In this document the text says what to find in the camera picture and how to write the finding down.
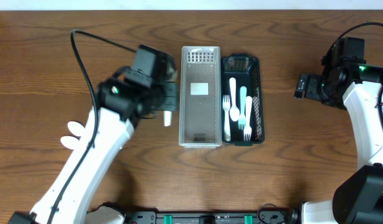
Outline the white plastic spoon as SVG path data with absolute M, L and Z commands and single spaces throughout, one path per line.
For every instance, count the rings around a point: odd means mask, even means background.
M 80 145 L 79 139 L 73 136 L 63 136 L 60 138 L 60 142 L 64 147 L 70 150 L 76 150 Z
M 85 133 L 85 127 L 76 121 L 69 121 L 67 123 L 67 127 L 69 131 L 76 137 L 82 137 Z
M 230 87 L 230 97 L 231 97 L 231 107 L 230 107 L 230 118 L 232 121 L 236 122 L 239 120 L 240 110 L 236 105 L 236 79 L 234 77 L 229 79 Z
M 168 127 L 171 125 L 172 115 L 173 115 L 172 111 L 164 111 L 164 126 L 165 127 Z

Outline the white plastic fork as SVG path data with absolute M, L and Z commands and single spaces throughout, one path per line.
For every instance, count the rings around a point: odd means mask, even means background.
M 250 126 L 250 117 L 251 117 L 251 111 L 252 111 L 252 97 L 247 96 L 246 97 L 246 103 L 245 103 L 245 109 L 246 109 L 246 123 L 244 127 L 244 141 L 249 141 L 252 135 L 252 128 Z
M 230 111 L 230 96 L 229 95 L 223 96 L 222 108 L 224 111 L 224 139 L 225 141 L 230 141 L 231 133 L 230 133 L 230 121 L 229 121 L 229 111 Z

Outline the dark green plastic basket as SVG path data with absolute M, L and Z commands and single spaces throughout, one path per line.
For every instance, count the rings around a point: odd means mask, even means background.
M 221 58 L 222 140 L 235 146 L 265 139 L 260 62 L 248 54 Z

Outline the pale blue plastic fork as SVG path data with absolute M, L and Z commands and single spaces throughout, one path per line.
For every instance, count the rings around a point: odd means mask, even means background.
M 238 120 L 239 129 L 243 130 L 246 125 L 246 116 L 245 116 L 245 102 L 247 96 L 247 87 L 240 87 L 240 116 Z

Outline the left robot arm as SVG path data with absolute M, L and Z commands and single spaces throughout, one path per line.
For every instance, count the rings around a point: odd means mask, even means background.
M 141 119 L 163 111 L 164 125 L 171 125 L 176 77 L 171 55 L 140 45 L 132 66 L 99 84 L 85 129 L 50 189 L 29 213 L 14 212 L 10 223 L 124 223 L 119 208 L 106 204 L 89 211 L 90 202 Z

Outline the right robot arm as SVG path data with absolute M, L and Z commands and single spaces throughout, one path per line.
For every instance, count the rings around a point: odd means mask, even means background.
M 349 113 L 357 171 L 332 199 L 306 202 L 301 223 L 383 223 L 383 68 L 364 60 L 364 39 L 335 41 L 321 59 L 321 75 L 302 73 L 294 97 Z

